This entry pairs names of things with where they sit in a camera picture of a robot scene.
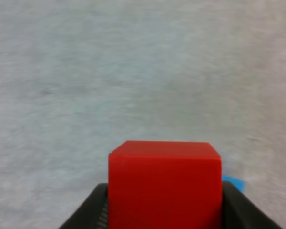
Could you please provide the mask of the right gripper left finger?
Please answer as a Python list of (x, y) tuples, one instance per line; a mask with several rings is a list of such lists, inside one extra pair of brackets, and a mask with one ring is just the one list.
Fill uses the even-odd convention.
[(98, 184), (60, 229), (107, 229), (107, 187), (106, 183)]

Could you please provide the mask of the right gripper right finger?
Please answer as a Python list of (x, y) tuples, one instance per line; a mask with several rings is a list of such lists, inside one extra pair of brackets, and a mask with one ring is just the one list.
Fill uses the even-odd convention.
[(222, 228), (282, 229), (231, 182), (223, 182)]

